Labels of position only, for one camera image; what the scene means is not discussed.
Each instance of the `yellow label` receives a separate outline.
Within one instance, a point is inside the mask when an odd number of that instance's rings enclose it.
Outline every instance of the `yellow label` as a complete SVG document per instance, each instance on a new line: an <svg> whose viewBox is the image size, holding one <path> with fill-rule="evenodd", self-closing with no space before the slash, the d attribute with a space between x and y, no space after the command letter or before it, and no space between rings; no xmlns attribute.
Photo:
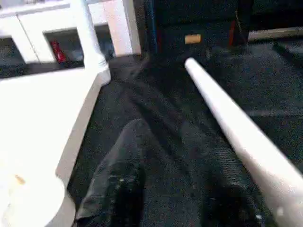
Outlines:
<svg viewBox="0 0 303 227"><path fill-rule="evenodd" d="M186 35L185 36L185 44L198 44L201 42L201 35L194 34L194 35Z"/></svg>

